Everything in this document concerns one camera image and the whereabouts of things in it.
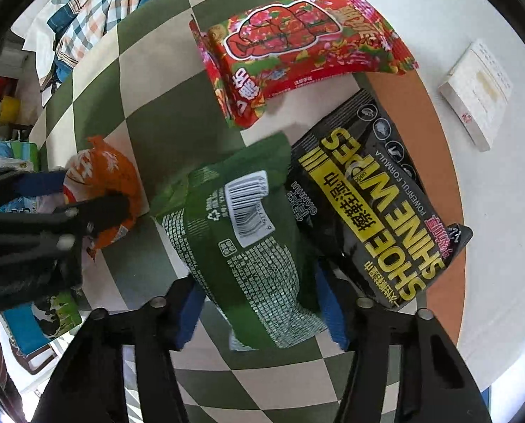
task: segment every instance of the white table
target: white table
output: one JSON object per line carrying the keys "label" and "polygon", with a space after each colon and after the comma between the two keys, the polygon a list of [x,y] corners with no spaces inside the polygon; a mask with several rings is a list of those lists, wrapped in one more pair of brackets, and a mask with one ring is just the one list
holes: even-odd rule
{"label": "white table", "polygon": [[[368,0],[420,64],[448,140],[461,189],[467,247],[459,350],[481,389],[525,346],[525,45],[487,0]],[[494,147],[479,153],[438,92],[445,74],[482,38],[514,83]]]}

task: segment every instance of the white box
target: white box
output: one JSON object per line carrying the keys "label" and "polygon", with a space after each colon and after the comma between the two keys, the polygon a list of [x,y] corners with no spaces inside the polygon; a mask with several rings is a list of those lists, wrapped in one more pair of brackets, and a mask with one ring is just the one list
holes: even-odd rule
{"label": "white box", "polygon": [[481,40],[470,45],[439,87],[480,151],[492,147],[512,90],[506,72]]}

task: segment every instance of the yellow object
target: yellow object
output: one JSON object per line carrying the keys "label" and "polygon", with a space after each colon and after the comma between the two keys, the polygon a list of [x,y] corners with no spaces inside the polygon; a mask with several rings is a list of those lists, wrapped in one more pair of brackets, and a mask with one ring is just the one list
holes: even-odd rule
{"label": "yellow object", "polygon": [[21,102],[17,98],[5,95],[0,105],[0,125],[16,122]]}

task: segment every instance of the recycling symbol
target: recycling symbol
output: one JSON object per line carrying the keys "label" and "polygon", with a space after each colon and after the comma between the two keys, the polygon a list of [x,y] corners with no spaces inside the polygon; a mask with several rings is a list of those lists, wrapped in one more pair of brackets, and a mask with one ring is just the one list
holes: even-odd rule
{"label": "recycling symbol", "polygon": [[208,219],[211,219],[212,221],[219,221],[219,218],[221,216],[221,213],[217,210],[212,210],[211,213],[208,215]]}

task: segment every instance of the black package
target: black package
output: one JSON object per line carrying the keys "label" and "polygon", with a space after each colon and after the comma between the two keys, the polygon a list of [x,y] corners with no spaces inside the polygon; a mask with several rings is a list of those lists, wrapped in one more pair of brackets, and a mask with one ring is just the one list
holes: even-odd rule
{"label": "black package", "polygon": [[472,237],[442,223],[396,126],[365,90],[294,145],[286,189],[300,229],[388,308],[431,285]]}

